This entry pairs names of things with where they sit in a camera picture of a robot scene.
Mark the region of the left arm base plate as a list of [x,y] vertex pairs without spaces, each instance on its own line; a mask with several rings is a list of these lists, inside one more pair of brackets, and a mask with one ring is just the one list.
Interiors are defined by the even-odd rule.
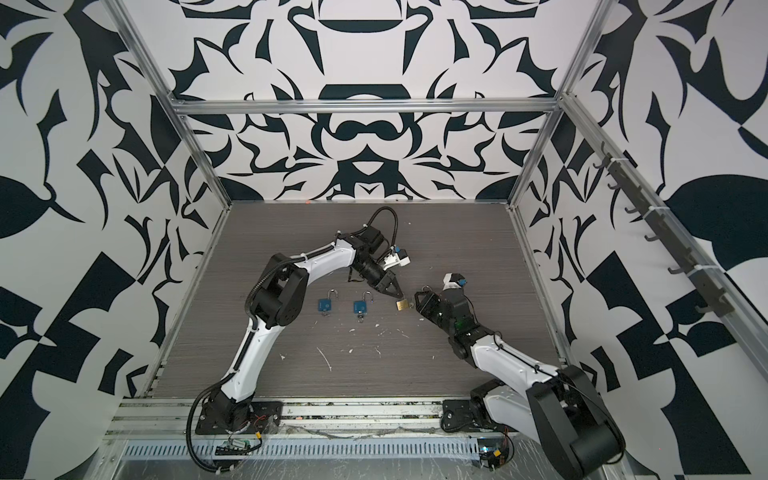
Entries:
[[206,401],[198,417],[197,435],[255,434],[275,431],[281,423],[280,401],[222,404]]

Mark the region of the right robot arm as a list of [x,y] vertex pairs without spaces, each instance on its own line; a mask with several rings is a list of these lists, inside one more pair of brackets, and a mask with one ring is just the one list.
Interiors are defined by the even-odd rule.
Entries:
[[459,359],[492,375],[470,396],[479,428],[508,427],[536,441],[564,479],[623,458],[624,435],[582,369],[542,363],[510,346],[478,321],[461,288],[418,291],[414,301]]

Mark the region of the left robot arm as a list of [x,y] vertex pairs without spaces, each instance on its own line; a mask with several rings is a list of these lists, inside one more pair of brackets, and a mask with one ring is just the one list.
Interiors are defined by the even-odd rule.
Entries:
[[201,391],[192,403],[185,426],[185,444],[193,463],[201,470],[223,474],[237,465],[232,461],[200,458],[192,441],[196,411],[218,431],[237,435],[257,422],[253,396],[266,359],[283,330],[301,313],[307,288],[316,280],[348,269],[382,295],[404,298],[395,267],[410,263],[397,245],[399,218],[390,206],[374,211],[353,232],[337,232],[334,240],[318,249],[294,256],[273,255],[246,296],[248,325],[226,375]]

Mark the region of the blue padlock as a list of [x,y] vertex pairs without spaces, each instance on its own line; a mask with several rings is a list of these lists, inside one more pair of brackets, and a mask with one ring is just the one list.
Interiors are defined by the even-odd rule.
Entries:
[[317,310],[322,316],[329,316],[333,308],[333,299],[339,298],[339,292],[336,289],[330,289],[324,298],[320,298],[317,303]]
[[353,312],[359,323],[362,323],[368,313],[368,304],[374,300],[370,291],[365,291],[360,300],[353,302]]

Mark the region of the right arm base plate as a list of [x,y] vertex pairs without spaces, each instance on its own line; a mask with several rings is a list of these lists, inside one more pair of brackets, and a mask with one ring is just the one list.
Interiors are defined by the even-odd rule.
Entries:
[[444,400],[440,428],[446,433],[519,431],[530,427],[531,421],[530,408],[515,399],[474,397]]

